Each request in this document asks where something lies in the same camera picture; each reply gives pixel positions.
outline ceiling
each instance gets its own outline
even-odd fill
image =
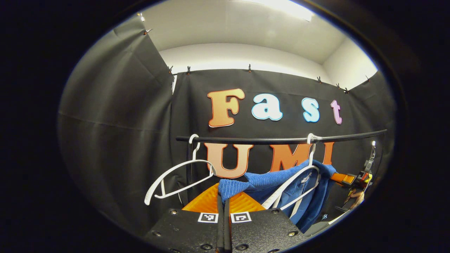
[[[239,0],[167,0],[142,14],[158,51],[203,43],[240,43],[323,64],[346,38],[317,15],[307,22]]]

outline white hanger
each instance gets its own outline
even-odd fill
[[[194,139],[194,137],[198,137],[198,135],[196,135],[196,134],[191,135],[191,138],[189,139],[189,144],[192,144],[192,140]],[[194,185],[197,185],[197,184],[199,184],[199,183],[201,183],[201,182],[207,180],[208,178],[210,178],[210,177],[216,175],[216,170],[214,169],[214,166],[212,165],[212,163],[210,163],[210,162],[207,161],[207,160],[196,160],[196,153],[197,153],[197,150],[198,150],[199,148],[200,148],[200,143],[197,143],[197,147],[196,147],[196,148],[194,149],[194,151],[192,152],[192,160],[186,161],[186,162],[184,162],[184,163],[180,163],[180,164],[178,164],[178,165],[176,165],[176,166],[174,166],[174,167],[168,169],[166,172],[164,172],[162,175],[160,175],[159,178],[157,178],[157,179],[153,182],[152,186],[150,186],[150,188],[149,188],[148,191],[147,191],[147,194],[145,195],[144,203],[145,203],[146,205],[150,205],[150,199],[152,198],[152,195],[153,195],[153,193],[155,192],[156,187],[158,186],[159,183],[161,183],[161,192],[162,192],[162,195],[159,196],[159,195],[156,195],[156,194],[155,194],[155,197],[158,198],[158,199],[164,199],[164,198],[170,197],[170,196],[172,196],[172,195],[174,195],[174,194],[177,194],[177,193],[179,193],[179,192],[182,192],[182,191],[184,191],[184,190],[186,190],[186,189],[188,189],[188,188],[191,188],[191,187],[193,187]],[[183,167],[184,165],[187,165],[187,164],[190,164],[190,163],[198,163],[198,162],[208,163],[208,164],[210,165],[211,169],[210,169],[210,171],[209,171],[209,176],[207,176],[207,177],[203,178],[202,180],[197,181],[197,182],[195,182],[195,183],[193,183],[193,184],[191,184],[191,185],[188,185],[188,186],[183,187],[183,188],[181,188],[181,189],[179,189],[179,190],[176,190],[176,191],[174,191],[174,192],[171,192],[171,193],[166,194],[166,191],[165,191],[165,189],[164,189],[164,177],[167,176],[170,172],[172,172],[172,171],[174,171],[174,170],[176,170],[176,169],[178,169],[178,168],[180,168],[180,167]]]
[[[312,133],[308,134],[308,138],[306,143],[307,144],[311,144],[311,138],[320,138],[318,136],[313,135]],[[315,187],[317,187],[317,185],[319,184],[319,168],[316,166],[312,165],[312,160],[313,160],[313,155],[315,152],[315,143],[313,143],[312,146],[312,151],[309,155],[309,162],[308,162],[308,166],[304,167],[303,169],[301,169],[300,171],[298,171],[297,173],[295,173],[295,175],[293,175],[292,177],[290,177],[286,182],[284,182],[263,204],[262,206],[266,209],[269,209],[270,206],[272,205],[272,208],[276,208],[278,206],[278,203],[281,199],[281,194],[283,193],[283,191],[297,178],[299,177],[303,172],[309,170],[309,169],[315,169],[317,170],[317,181],[314,187],[312,187],[311,189],[309,189],[307,192],[303,193],[302,195],[300,195],[298,198],[296,198],[295,200],[291,201],[289,204],[283,206],[282,208],[280,208],[281,210],[286,209],[287,207],[291,206],[293,203],[296,202],[296,205],[294,206],[294,209],[292,210],[292,214],[291,217],[297,213],[298,207],[300,206],[300,203],[302,202],[302,198],[304,196],[306,196],[308,193],[310,193]]]

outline clothes rail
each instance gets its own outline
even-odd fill
[[[311,138],[311,143],[318,142],[339,142],[346,140],[357,140],[385,133],[387,129],[375,132],[367,132],[361,134],[327,136]],[[190,136],[177,136],[177,141],[188,142]],[[306,144],[307,138],[213,138],[213,137],[194,137],[193,142],[221,143],[221,144],[253,144],[253,145],[269,145],[269,144]]]

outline orange letter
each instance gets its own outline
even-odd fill
[[[253,145],[234,145],[238,149],[238,163],[236,168],[229,170],[225,169],[222,164],[223,150],[228,146],[227,144],[205,143],[207,148],[207,160],[212,163],[216,170],[216,175],[223,178],[236,178],[244,175],[248,166],[248,153]]]
[[[334,142],[324,142],[325,145],[325,155],[323,164],[331,164],[331,153],[333,152]]]
[[[274,149],[270,172],[279,171],[281,165],[283,165],[283,169],[287,170],[296,166],[299,162],[304,162],[308,159],[311,145],[312,144],[299,144],[295,148],[294,153],[291,152],[289,145],[270,145]]]
[[[234,119],[228,116],[228,110],[232,114],[239,112],[238,99],[244,99],[245,94],[241,89],[221,90],[208,93],[208,98],[211,99],[212,104],[212,119],[209,121],[210,127],[226,127],[234,123]]]

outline blue cloth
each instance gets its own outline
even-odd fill
[[[331,165],[323,165],[319,161],[313,160],[314,166],[319,168],[320,180],[317,187],[303,197],[297,213],[291,218],[292,223],[296,224],[304,233],[314,223],[320,214],[323,203],[327,200],[333,181],[331,176],[336,172]],[[264,203],[285,181],[301,169],[308,166],[308,160],[302,164],[292,167],[288,170],[270,172],[266,174],[245,173],[244,176],[248,182],[241,182],[231,179],[221,179],[219,181],[218,191],[221,194],[222,201],[234,195],[245,192],[260,204]],[[297,177],[281,194],[278,208],[288,204],[298,196],[314,187],[317,179],[317,170],[308,169]],[[289,217],[294,209],[292,204],[283,210]]]

